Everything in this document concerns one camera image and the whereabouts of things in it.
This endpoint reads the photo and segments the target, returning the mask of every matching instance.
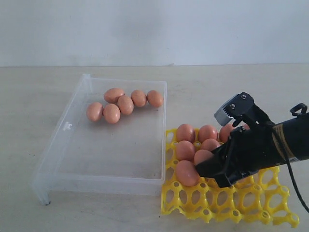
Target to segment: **clear plastic container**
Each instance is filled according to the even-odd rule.
[[[103,95],[113,87],[127,95],[135,89],[158,90],[164,105],[135,108],[116,124],[90,122],[88,105],[105,106]],[[166,82],[84,75],[34,172],[32,188],[40,202],[50,203],[51,190],[160,195],[165,181],[166,99]]]

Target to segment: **yellow egg tray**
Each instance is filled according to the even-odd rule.
[[[175,176],[176,129],[166,131],[166,181],[162,186],[161,213],[178,209],[188,219],[201,218],[206,223],[232,220],[239,223],[261,221],[263,224],[299,225],[299,217],[288,208],[289,189],[279,183],[279,167],[260,170],[228,188],[219,188],[214,179],[200,177],[194,187],[182,186]],[[197,150],[200,142],[194,142]]]

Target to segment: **egg tray slot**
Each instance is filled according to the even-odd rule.
[[[161,213],[178,209],[188,219],[201,218],[206,223],[232,220],[239,223],[260,221],[263,224],[299,225],[299,217],[288,208],[289,189],[278,179],[279,167],[260,170],[231,187],[219,188],[211,178],[199,178],[198,184],[186,187],[177,181],[175,166],[176,129],[166,131],[166,181],[162,186]],[[200,142],[194,142],[199,150]]]

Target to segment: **egg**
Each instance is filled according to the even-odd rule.
[[[120,109],[120,112],[124,115],[130,115],[133,110],[134,110],[134,104],[133,104],[133,101],[132,99],[127,96],[127,95],[124,95],[124,96],[121,96],[119,99],[118,99],[118,107]]]
[[[220,147],[220,143],[215,139],[206,139],[200,149],[207,150],[207,151],[213,151],[214,149]]]
[[[100,102],[91,103],[86,112],[90,121],[97,122],[103,117],[103,105]]]
[[[228,137],[230,136],[230,132],[234,129],[231,123],[226,124],[224,127],[222,127],[219,131],[219,140],[222,143],[226,143],[228,140]]]
[[[250,130],[250,127],[249,127],[248,124],[243,125],[243,127],[244,127],[246,130]]]
[[[104,100],[108,103],[117,103],[121,96],[124,96],[125,92],[121,88],[111,88],[104,94]]]
[[[193,160],[195,147],[191,142],[183,140],[176,144],[175,152],[178,160]]]
[[[147,93],[147,100],[155,108],[161,107],[164,102],[162,94],[156,90],[151,90]]]
[[[194,164],[198,165],[206,160],[209,160],[213,157],[213,153],[207,150],[198,150],[194,155]]]
[[[180,142],[182,140],[187,140],[191,143],[195,141],[195,131],[190,124],[181,124],[176,130],[176,140]]]
[[[143,107],[147,103],[146,94],[142,90],[134,90],[131,93],[131,99],[136,107]]]
[[[206,139],[218,139],[218,131],[212,125],[202,126],[197,134],[197,139],[202,143]]]
[[[120,110],[115,104],[108,104],[104,111],[103,116],[108,123],[117,123],[120,119]]]
[[[194,186],[198,183],[199,175],[192,162],[181,160],[175,167],[175,175],[177,180],[184,186]]]

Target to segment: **white wall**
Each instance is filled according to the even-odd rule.
[[[309,62],[307,0],[0,0],[0,66]]]

